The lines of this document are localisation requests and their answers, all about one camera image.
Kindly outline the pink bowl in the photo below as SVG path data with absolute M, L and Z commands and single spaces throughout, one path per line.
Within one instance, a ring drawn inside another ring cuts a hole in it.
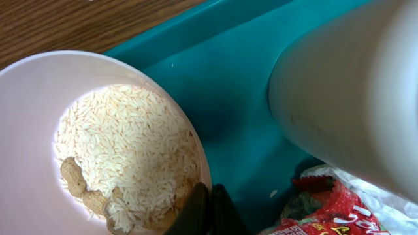
M 133 84 L 166 97 L 134 67 L 91 52 L 32 55 L 1 71 L 1 233 L 106 234 L 58 182 L 52 140 L 64 110 L 109 84 Z

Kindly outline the red snack wrapper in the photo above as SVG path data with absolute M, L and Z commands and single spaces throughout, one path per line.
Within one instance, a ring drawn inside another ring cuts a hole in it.
M 298 191 L 276 224 L 261 234 L 389 235 L 359 196 L 332 176 L 293 180 Z

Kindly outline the pile of rice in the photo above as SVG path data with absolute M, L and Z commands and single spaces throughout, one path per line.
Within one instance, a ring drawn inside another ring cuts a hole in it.
M 56 163 L 76 159 L 89 190 L 115 187 L 168 202 L 185 181 L 200 176 L 199 152 L 185 119 L 164 97 L 114 84 L 75 101 L 59 120 Z

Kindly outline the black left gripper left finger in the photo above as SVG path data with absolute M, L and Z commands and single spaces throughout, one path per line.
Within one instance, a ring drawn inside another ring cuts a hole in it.
M 205 235 L 208 232 L 209 196 L 205 184 L 193 187 L 183 208 L 164 235 Z

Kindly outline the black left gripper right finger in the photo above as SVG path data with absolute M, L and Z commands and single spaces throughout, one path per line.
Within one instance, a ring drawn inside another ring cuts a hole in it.
M 250 235 L 222 184 L 212 187 L 211 200 L 211 235 Z

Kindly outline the white napkin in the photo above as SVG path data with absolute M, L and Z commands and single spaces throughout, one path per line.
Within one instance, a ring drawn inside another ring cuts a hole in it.
M 332 176 L 356 193 L 392 235 L 417 235 L 417 205 L 329 164 L 309 168 L 300 175 Z

